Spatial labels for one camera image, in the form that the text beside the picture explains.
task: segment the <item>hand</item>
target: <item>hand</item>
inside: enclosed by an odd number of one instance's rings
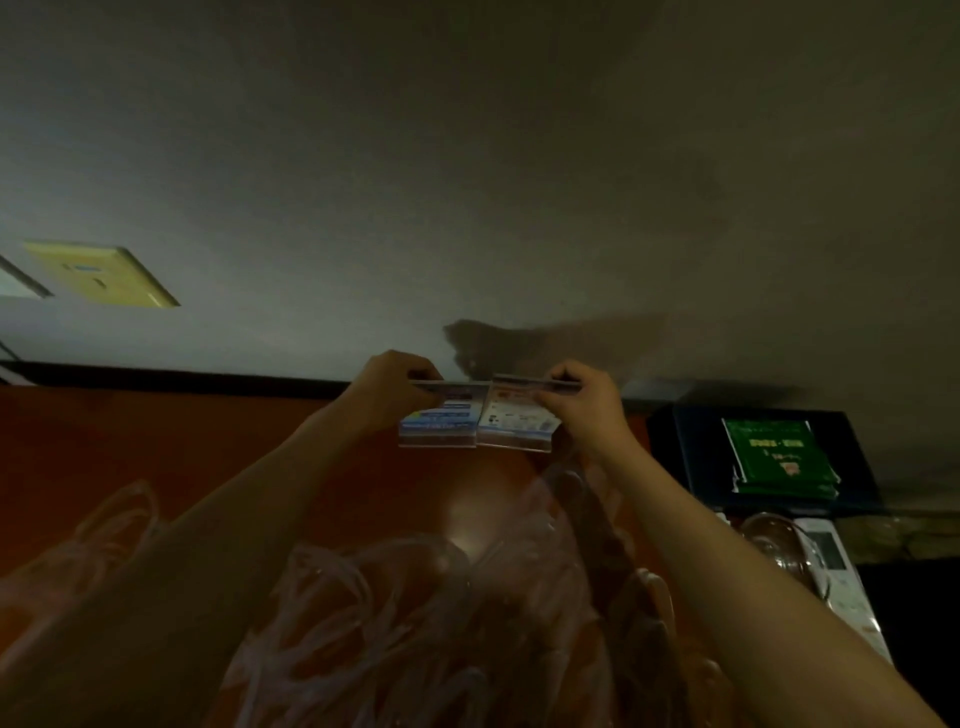
[[[606,372],[567,359],[547,373],[551,379],[575,379],[583,386],[572,395],[537,392],[534,399],[559,417],[573,438],[589,451],[612,446],[633,433],[623,414],[620,390]]]
[[[443,396],[424,392],[410,379],[443,377],[429,359],[389,350],[371,357],[334,404],[361,437],[397,425],[412,412],[443,404]]]

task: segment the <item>black trim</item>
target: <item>black trim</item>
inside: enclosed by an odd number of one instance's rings
[[[8,355],[13,361],[23,361],[23,359],[21,359],[19,356],[17,356],[17,355],[13,352],[13,349],[11,349],[10,347],[8,347],[8,346],[7,346],[6,344],[4,344],[2,341],[0,341],[0,349],[2,349],[4,352],[6,352],[7,355]]]
[[[8,361],[4,366],[45,387],[122,389],[133,392],[176,392],[240,397],[287,397],[298,400],[335,400],[348,382],[325,379],[293,379],[281,376],[215,375],[168,372],[156,369],[85,367],[75,364],[45,364]]]

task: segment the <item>wall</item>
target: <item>wall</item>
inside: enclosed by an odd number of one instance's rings
[[[59,296],[0,339],[327,378],[572,353],[843,408],[883,477],[951,478],[954,4],[447,5],[5,2],[0,254]],[[77,301],[23,238],[126,246],[183,306]]]

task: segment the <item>forearm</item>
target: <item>forearm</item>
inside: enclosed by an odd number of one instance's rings
[[[681,488],[629,433],[599,459],[763,725],[942,725],[864,640]]]
[[[324,472],[355,438],[336,416],[315,415],[44,633],[0,681],[0,723],[199,723]]]

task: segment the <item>paper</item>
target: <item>paper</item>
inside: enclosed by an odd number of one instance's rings
[[[477,427],[477,445],[549,452],[560,419],[533,396],[538,391],[574,394],[579,390],[579,382],[495,376]]]
[[[483,409],[487,381],[414,381],[420,389],[444,396],[434,409],[414,412],[400,422],[404,448],[475,448],[477,423]]]

